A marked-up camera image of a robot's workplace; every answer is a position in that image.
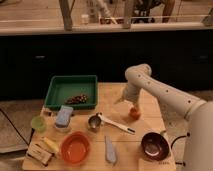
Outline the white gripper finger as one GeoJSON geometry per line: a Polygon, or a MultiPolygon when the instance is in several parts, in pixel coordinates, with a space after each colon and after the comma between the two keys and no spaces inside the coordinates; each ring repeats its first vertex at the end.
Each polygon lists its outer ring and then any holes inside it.
{"type": "Polygon", "coordinates": [[[114,104],[118,104],[118,103],[121,103],[123,101],[124,101],[123,97],[120,97],[114,102],[114,104]]]}
{"type": "Polygon", "coordinates": [[[134,106],[134,108],[135,108],[136,111],[140,111],[140,104],[139,104],[139,102],[133,103],[133,106],[134,106]]]}

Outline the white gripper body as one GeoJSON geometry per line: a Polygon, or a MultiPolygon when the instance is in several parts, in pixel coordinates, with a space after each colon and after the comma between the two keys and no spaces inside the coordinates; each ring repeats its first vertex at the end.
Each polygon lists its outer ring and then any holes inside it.
{"type": "Polygon", "coordinates": [[[122,98],[132,103],[136,103],[140,96],[140,90],[140,87],[128,82],[123,89],[122,98]]]}

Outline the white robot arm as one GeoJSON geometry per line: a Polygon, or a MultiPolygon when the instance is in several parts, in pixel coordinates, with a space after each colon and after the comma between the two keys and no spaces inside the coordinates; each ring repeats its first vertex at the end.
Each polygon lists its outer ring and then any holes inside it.
{"type": "Polygon", "coordinates": [[[117,102],[129,101],[139,111],[140,91],[144,89],[172,107],[189,122],[182,171],[213,171],[213,101],[157,81],[151,73],[148,64],[128,67],[125,70],[127,84],[117,102]]]}

